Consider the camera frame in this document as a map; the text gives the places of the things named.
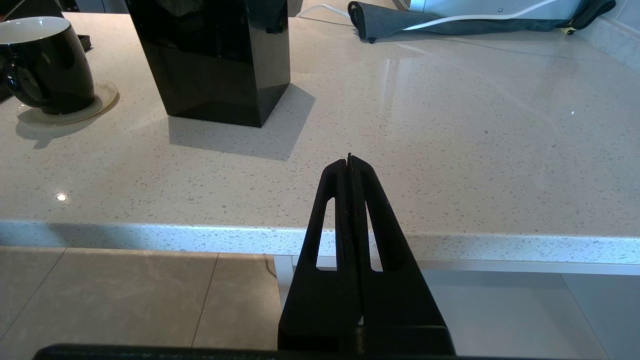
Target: black mug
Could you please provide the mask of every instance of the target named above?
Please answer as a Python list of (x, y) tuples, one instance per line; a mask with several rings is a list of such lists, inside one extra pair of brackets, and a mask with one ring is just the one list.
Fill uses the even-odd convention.
[(89, 63), (67, 19), (0, 22), (0, 65), (11, 93), (46, 114), (73, 113), (93, 104)]

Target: glossy black container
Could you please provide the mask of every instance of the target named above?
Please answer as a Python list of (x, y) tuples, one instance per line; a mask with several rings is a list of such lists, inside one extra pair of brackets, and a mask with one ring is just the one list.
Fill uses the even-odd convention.
[(167, 114), (260, 127), (286, 90), (286, 0), (127, 0)]

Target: white quartz countertop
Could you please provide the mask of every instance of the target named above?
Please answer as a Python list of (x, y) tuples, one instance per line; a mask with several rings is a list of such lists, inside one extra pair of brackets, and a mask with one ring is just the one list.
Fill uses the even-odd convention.
[(257, 129), (167, 116), (128, 15), (65, 16), (119, 102), (53, 132), (0, 104), (0, 245), (296, 255), (352, 152), (418, 259), (640, 264), (640, 75), (577, 37), (369, 44), (318, 10), (289, 19), (291, 85)]

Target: white cable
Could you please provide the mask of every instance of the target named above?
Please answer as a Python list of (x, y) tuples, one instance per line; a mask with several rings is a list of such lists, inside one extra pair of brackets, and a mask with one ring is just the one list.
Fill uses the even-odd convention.
[(524, 10), (520, 10), (519, 12), (505, 14), (505, 15), (458, 15), (458, 16), (444, 17), (442, 19), (425, 22), (423, 24), (413, 25), (403, 30), (416, 30), (416, 29), (428, 28), (429, 26), (442, 24), (443, 22), (460, 21), (460, 20), (509, 20), (515, 17), (522, 16), (526, 13), (532, 12), (533, 10), (541, 6), (545, 6), (555, 1), (557, 0), (544, 0)]
[[(413, 26), (409, 26), (406, 29), (403, 29), (405, 31), (409, 31), (409, 30), (417, 30), (417, 29), (422, 29), (422, 28), (428, 28), (430, 26), (434, 26), (434, 25), (438, 25), (438, 24), (443, 24), (445, 22), (451, 22), (451, 21), (460, 21), (460, 20), (509, 20), (509, 19), (513, 19), (515, 17), (520, 17), (522, 15), (525, 15), (526, 13), (530, 13), (533, 10), (540, 8), (542, 6), (548, 5), (550, 3), (554, 3), (557, 0), (544, 0), (541, 1), (540, 3), (537, 3), (535, 5), (532, 5), (524, 10), (520, 10), (519, 12), (516, 13), (509, 13), (509, 14), (504, 14), (504, 15), (457, 15), (457, 16), (450, 16), (450, 17), (443, 17), (442, 19), (438, 19), (438, 20), (433, 20), (433, 21), (429, 21), (429, 22), (425, 22), (423, 24), (418, 24), (418, 25), (413, 25)], [(314, 5), (311, 6), (310, 8), (304, 9), (302, 12), (298, 13), (296, 15), (296, 17), (301, 17), (302, 15), (308, 13), (309, 11), (315, 9), (315, 8), (325, 8), (327, 10), (333, 11), (337, 14), (340, 14), (344, 17), (348, 17), (351, 18), (349, 16), (348, 13), (340, 11), (336, 8), (333, 8), (329, 5), (326, 4), (318, 4), (318, 5)]]
[(314, 6), (311, 6), (310, 8), (306, 8), (306, 9), (304, 9), (303, 11), (299, 12), (299, 13), (296, 15), (296, 17), (301, 17), (302, 15), (305, 15), (305, 14), (306, 14), (306, 13), (308, 13), (309, 11), (311, 11), (311, 10), (313, 10), (313, 9), (316, 9), (316, 8), (325, 8), (325, 9), (327, 9), (327, 10), (331, 10), (331, 11), (335, 12), (336, 14), (339, 14), (339, 15), (342, 15), (342, 16), (345, 16), (345, 17), (348, 17), (348, 18), (351, 18), (351, 17), (349, 16), (349, 14), (348, 14), (348, 13), (343, 12), (343, 11), (340, 11), (340, 10), (338, 10), (338, 9), (334, 8), (334, 7), (331, 7), (331, 6), (329, 6), (329, 5), (325, 5), (325, 4), (314, 5)]

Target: mug handle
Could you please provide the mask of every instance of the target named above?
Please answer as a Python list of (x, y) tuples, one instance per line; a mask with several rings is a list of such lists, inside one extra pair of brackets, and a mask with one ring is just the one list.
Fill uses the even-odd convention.
[(20, 58), (10, 58), (4, 63), (3, 74), (11, 93), (18, 100), (33, 108), (47, 106), (49, 99), (45, 96), (42, 82), (29, 70), (25, 61)]

